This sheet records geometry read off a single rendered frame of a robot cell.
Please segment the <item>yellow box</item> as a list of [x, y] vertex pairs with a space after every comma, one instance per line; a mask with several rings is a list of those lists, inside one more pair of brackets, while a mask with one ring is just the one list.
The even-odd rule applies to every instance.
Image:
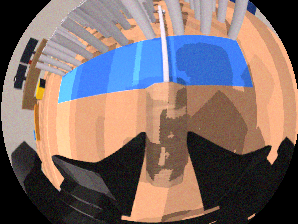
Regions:
[[39, 87], [36, 89], [36, 99], [43, 99], [45, 89], [45, 79], [40, 79]]

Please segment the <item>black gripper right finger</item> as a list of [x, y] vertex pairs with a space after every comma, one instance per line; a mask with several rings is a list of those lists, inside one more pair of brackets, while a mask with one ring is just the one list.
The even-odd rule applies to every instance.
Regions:
[[273, 147], [267, 144], [257, 151], [238, 155], [192, 131], [188, 131], [186, 145], [205, 210], [218, 206], [217, 202], [241, 181], [251, 167], [261, 163], [265, 157], [267, 159]]

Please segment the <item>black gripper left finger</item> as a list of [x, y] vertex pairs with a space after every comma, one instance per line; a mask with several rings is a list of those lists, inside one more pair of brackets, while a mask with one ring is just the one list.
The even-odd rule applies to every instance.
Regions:
[[144, 165], [145, 143], [146, 132], [140, 132], [97, 163], [72, 160], [61, 155], [53, 155], [51, 159], [64, 179], [104, 193], [121, 210], [122, 216], [130, 217]]

